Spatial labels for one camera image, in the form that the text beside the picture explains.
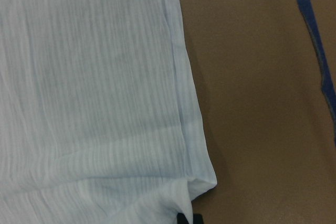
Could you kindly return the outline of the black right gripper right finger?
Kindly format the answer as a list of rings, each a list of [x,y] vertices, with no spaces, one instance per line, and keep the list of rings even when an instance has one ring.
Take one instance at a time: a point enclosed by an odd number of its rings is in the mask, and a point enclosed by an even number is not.
[[[193,224],[203,224],[203,216],[201,214],[193,214]]]

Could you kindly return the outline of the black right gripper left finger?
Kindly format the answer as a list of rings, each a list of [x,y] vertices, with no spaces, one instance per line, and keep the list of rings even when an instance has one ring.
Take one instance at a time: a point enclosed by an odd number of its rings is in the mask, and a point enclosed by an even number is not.
[[[189,224],[189,221],[187,220],[186,216],[183,213],[178,213],[176,216],[177,224]]]

